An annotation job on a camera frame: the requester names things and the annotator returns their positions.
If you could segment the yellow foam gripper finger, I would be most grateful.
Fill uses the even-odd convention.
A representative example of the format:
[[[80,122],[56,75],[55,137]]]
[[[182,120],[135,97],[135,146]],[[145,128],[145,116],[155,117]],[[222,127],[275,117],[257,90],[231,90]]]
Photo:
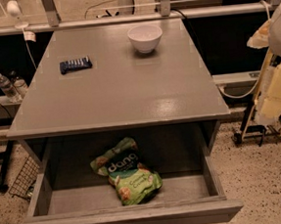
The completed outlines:
[[[281,64],[265,71],[255,119],[259,125],[274,124],[281,115]]]

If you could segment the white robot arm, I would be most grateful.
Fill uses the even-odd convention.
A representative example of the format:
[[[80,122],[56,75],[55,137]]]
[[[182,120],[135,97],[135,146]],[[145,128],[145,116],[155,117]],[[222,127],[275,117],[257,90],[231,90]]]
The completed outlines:
[[[281,3],[251,36],[247,46],[256,49],[267,47],[272,55],[281,59]],[[281,115],[281,63],[263,67],[260,73],[262,80],[259,84],[260,95],[256,100],[255,119],[260,125],[270,125]]]

